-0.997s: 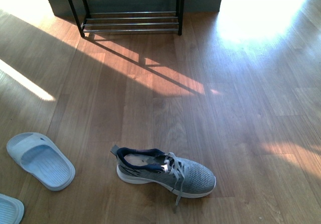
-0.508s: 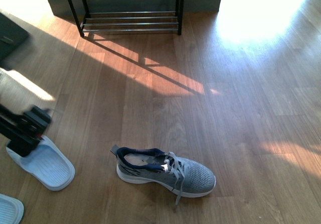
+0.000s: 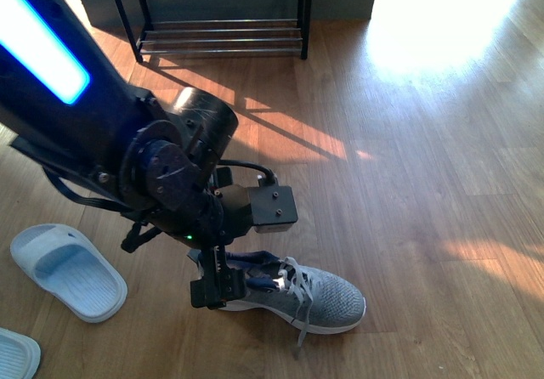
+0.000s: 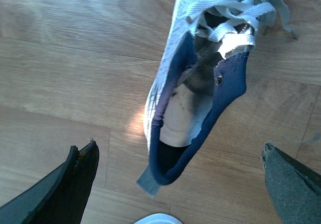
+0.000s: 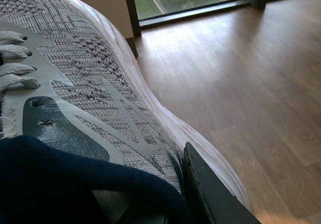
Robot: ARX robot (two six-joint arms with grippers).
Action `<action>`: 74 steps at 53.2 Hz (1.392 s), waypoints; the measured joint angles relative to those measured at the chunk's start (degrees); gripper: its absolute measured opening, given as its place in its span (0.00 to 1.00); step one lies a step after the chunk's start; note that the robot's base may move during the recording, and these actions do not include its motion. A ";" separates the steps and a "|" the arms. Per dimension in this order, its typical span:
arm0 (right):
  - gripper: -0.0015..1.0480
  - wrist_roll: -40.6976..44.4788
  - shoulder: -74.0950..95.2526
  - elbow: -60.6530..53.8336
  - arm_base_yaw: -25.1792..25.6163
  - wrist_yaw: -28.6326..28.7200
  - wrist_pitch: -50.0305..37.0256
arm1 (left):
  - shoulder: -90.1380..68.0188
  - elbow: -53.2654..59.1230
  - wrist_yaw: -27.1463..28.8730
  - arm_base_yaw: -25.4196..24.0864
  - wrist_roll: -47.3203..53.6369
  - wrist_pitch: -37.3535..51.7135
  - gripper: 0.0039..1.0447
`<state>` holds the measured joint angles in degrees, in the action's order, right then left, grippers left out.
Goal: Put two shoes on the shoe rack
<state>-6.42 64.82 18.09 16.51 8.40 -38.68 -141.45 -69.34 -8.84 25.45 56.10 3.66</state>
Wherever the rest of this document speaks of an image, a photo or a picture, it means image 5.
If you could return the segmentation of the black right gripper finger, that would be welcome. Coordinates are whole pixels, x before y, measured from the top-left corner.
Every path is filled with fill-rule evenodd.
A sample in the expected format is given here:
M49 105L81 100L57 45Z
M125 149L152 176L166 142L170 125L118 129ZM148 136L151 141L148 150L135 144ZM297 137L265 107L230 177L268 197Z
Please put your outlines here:
M184 148L183 180L185 201L194 223L260 223L189 142Z

